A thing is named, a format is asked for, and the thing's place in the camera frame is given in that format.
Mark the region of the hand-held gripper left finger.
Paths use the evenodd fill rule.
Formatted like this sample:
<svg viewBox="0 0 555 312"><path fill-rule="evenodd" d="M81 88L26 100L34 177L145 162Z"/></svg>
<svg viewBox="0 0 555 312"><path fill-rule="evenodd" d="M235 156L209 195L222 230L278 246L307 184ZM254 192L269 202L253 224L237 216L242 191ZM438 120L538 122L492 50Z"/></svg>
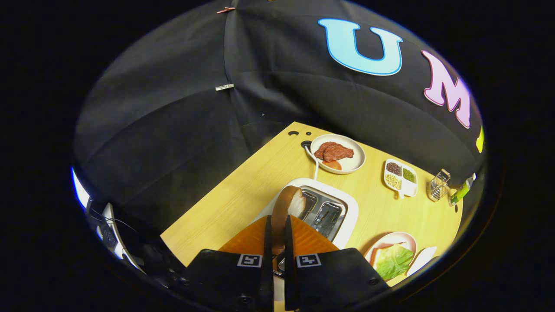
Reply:
<svg viewBox="0 0 555 312"><path fill-rule="evenodd" d="M225 251L203 249L182 274L182 294L211 312L274 310L271 217L228 242Z"/></svg>

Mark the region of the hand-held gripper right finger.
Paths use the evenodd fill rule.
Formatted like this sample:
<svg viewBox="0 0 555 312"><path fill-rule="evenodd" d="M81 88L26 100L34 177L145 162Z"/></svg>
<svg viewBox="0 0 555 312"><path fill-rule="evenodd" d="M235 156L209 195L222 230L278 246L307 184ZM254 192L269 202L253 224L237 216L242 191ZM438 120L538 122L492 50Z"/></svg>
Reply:
<svg viewBox="0 0 555 312"><path fill-rule="evenodd" d="M292 216L284 230L284 304L296 312L384 312L390 287L354 247L302 253L305 223Z"/></svg>

